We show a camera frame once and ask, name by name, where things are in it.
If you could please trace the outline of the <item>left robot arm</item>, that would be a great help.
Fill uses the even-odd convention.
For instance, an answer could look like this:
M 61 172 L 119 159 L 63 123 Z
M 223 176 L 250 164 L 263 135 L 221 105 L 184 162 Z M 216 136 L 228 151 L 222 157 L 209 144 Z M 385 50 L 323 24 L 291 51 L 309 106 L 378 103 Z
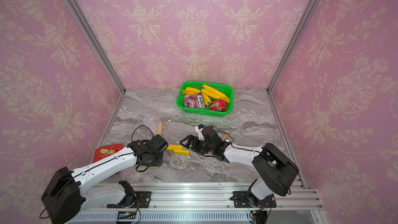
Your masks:
M 140 200 L 127 181 L 111 186 L 97 185 L 127 168 L 136 167 L 139 172 L 139 167 L 148 170 L 160 166 L 168 146 L 157 134 L 151 140 L 132 141 L 113 155 L 87 166 L 57 170 L 41 196 L 47 218 L 53 224 L 65 224 L 82 211 L 106 205 L 139 209 Z

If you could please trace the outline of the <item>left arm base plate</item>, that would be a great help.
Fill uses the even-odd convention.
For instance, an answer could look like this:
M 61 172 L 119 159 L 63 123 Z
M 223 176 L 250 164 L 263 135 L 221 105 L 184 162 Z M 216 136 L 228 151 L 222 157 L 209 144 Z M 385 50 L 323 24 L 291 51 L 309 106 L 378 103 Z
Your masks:
M 128 193 L 118 204 L 108 204 L 107 208 L 148 208 L 151 201 L 151 191 L 136 191 Z

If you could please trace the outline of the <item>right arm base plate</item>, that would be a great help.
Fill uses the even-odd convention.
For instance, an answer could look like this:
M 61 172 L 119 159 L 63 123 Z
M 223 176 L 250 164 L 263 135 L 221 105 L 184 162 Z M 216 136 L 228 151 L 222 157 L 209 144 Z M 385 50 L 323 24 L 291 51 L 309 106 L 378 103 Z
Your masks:
M 234 191 L 230 198 L 235 208 L 275 208 L 276 201 L 274 195 L 269 195 L 263 200 L 259 200 L 252 193 L 247 191 Z

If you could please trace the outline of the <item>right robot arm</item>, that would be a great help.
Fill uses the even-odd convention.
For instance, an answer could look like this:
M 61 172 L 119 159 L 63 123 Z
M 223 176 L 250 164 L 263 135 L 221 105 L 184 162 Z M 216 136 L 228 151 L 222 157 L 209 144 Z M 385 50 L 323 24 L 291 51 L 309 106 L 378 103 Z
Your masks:
M 238 163 L 254 168 L 257 178 L 245 193 L 252 207 L 271 207 L 266 199 L 273 195 L 291 194 L 291 186 L 299 174 L 297 165 L 272 143 L 262 147 L 235 144 L 233 138 L 212 126 L 198 125 L 197 136 L 189 135 L 179 142 L 201 156 L 226 163 Z

